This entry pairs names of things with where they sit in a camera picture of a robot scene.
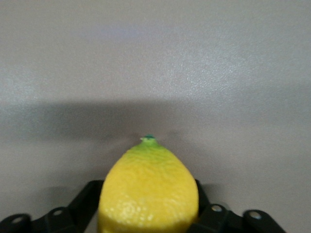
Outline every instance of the gray background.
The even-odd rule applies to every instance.
[[[2,0],[0,82],[0,219],[153,133],[212,201],[311,229],[311,1]]]

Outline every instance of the yellow lemon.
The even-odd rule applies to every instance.
[[[182,162],[147,135],[111,168],[98,233],[184,233],[198,216],[198,189]]]

